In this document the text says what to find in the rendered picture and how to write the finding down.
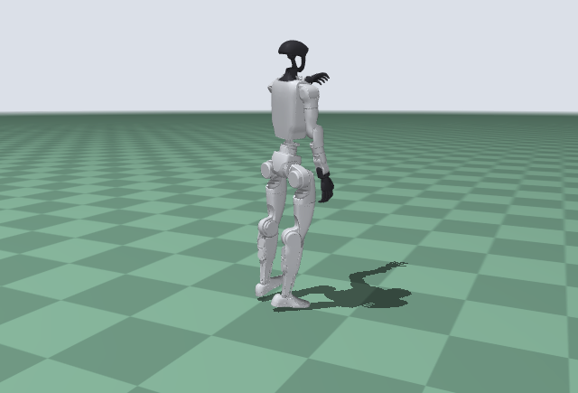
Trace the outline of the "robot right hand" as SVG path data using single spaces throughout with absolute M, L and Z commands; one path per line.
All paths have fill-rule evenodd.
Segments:
M 320 178 L 322 180 L 322 182 L 321 182 L 322 199 L 318 202 L 326 202 L 333 196 L 332 190 L 334 189 L 333 182 L 331 181 L 331 178 L 329 177 L 330 172 L 323 175 L 322 169 L 320 167 L 316 168 L 316 172 L 317 172 L 318 178 Z

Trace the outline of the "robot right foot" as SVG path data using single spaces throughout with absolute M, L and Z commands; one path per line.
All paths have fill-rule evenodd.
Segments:
M 293 307 L 293 308 L 306 308 L 310 306 L 310 302 L 298 298 L 291 294 L 292 298 L 283 298 L 283 294 L 276 294 L 271 302 L 272 306 L 275 307 Z M 286 297 L 286 295 L 284 296 Z

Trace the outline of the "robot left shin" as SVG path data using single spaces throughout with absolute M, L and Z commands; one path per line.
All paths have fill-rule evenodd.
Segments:
M 259 221 L 259 223 L 260 223 L 260 221 Z M 274 236 L 272 236 L 272 237 L 264 236 L 259 232 L 259 223 L 257 226 L 258 227 L 258 236 L 257 236 L 258 253 L 257 253 L 257 256 L 260 259 L 260 283 L 263 280 L 263 284 L 266 285 L 270 282 L 270 275 L 272 273 L 272 267 L 273 267 L 272 262 L 275 259 L 277 240 L 278 240 L 278 230 L 274 234 Z M 267 279 L 268 279 L 268 281 L 267 281 Z

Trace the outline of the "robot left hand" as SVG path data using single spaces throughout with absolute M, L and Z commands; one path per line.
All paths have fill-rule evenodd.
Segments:
M 324 76 L 325 76 L 325 77 L 324 77 Z M 330 77 L 327 75 L 327 73 L 321 72 L 321 73 L 314 74 L 314 75 L 312 75 L 311 77 L 310 77 L 310 76 L 307 76 L 304 80 L 305 80 L 306 82 L 308 82 L 308 83 L 311 83 L 311 85 L 312 85 L 314 82 L 317 82 L 317 83 L 319 83 L 319 84 L 321 85 L 321 83 L 320 83 L 318 80 L 321 80 L 323 83 L 325 83 L 325 81 L 324 81 L 323 79 L 326 79 L 326 80 L 328 81 L 328 79 L 327 79 L 326 77 L 327 77 L 328 79 L 330 78 Z

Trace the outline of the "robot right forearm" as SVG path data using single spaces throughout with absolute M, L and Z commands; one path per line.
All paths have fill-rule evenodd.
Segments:
M 316 126 L 313 130 L 313 141 L 310 143 L 310 148 L 312 149 L 315 171 L 317 167 L 320 167 L 323 175 L 325 175 L 329 172 L 329 166 L 327 165 L 327 158 L 323 146 L 323 129 L 321 126 Z

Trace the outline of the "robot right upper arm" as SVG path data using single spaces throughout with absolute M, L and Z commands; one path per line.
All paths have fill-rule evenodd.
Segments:
M 309 84 L 299 84 L 299 97 L 303 102 L 306 135 L 313 139 L 313 130 L 318 119 L 318 100 L 320 92 L 317 87 Z

